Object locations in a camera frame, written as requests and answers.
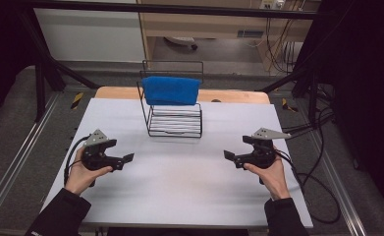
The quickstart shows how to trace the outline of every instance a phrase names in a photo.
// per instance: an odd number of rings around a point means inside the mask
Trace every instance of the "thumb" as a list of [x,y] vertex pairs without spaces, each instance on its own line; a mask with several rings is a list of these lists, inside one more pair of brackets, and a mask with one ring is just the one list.
[[263,170],[261,168],[256,167],[253,164],[245,163],[244,168],[249,170],[250,172],[258,175],[259,177],[261,177],[263,175]]
[[113,170],[113,169],[112,169],[111,166],[105,166],[105,167],[103,167],[103,168],[101,168],[101,169],[98,169],[98,170],[94,171],[94,175],[95,175],[96,178],[97,178],[97,177],[99,177],[99,176],[102,176],[102,175],[105,175],[105,174],[111,172],[112,170]]

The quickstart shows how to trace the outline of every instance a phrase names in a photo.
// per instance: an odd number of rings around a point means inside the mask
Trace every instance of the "black sleeve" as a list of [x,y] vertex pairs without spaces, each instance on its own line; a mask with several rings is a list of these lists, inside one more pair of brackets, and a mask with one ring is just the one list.
[[304,236],[308,235],[302,225],[299,212],[293,199],[283,199],[265,203],[270,236]]
[[79,227],[89,209],[88,201],[62,189],[35,219],[26,236],[79,235]]

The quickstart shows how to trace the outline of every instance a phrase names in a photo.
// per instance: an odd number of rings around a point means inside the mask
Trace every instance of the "person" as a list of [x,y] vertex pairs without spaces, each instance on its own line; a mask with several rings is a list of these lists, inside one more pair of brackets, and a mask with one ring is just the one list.
[[[26,236],[77,236],[82,220],[90,209],[90,203],[81,193],[98,177],[112,171],[107,166],[90,171],[82,162],[83,147],[78,149],[75,162],[65,187],[54,197],[27,230]],[[246,163],[244,168],[258,175],[271,194],[264,205],[270,236],[308,235],[303,227],[295,203],[290,196],[281,157],[267,169]]]

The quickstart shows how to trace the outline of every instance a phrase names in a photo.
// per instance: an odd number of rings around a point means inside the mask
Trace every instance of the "wall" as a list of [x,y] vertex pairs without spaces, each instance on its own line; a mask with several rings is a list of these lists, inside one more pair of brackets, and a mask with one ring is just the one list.
[[[136,3],[135,0],[100,1]],[[35,13],[50,52],[57,60],[140,62],[145,59],[138,13],[50,9],[35,9]]]

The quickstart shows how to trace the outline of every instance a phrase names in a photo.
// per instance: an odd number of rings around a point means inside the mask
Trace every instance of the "wrist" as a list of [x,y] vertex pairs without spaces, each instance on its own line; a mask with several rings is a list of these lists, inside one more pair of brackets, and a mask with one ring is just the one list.
[[71,186],[68,186],[66,185],[64,187],[67,191],[69,191],[70,193],[74,194],[74,195],[77,195],[77,196],[80,196],[81,195],[81,192],[77,189],[77,188],[73,188]]
[[272,198],[273,201],[282,200],[282,199],[288,199],[290,197],[291,197],[290,193],[287,190],[279,192],[277,194],[271,194],[271,198]]

